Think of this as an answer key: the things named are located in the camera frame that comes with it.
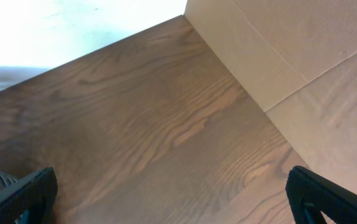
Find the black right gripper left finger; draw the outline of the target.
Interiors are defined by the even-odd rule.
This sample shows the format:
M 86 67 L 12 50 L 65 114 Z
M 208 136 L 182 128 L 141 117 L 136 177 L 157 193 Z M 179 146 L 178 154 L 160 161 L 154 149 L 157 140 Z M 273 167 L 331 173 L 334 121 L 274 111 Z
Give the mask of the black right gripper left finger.
M 0 172 L 0 223 L 49 223 L 57 191 L 51 167 L 21 179 Z

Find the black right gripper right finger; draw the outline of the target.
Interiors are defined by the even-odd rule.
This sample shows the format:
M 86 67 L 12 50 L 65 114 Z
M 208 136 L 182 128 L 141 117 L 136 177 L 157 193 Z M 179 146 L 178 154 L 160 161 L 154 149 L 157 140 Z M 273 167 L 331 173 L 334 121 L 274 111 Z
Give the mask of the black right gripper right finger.
M 293 167 L 285 190 L 295 223 L 357 223 L 357 195 L 305 167 Z

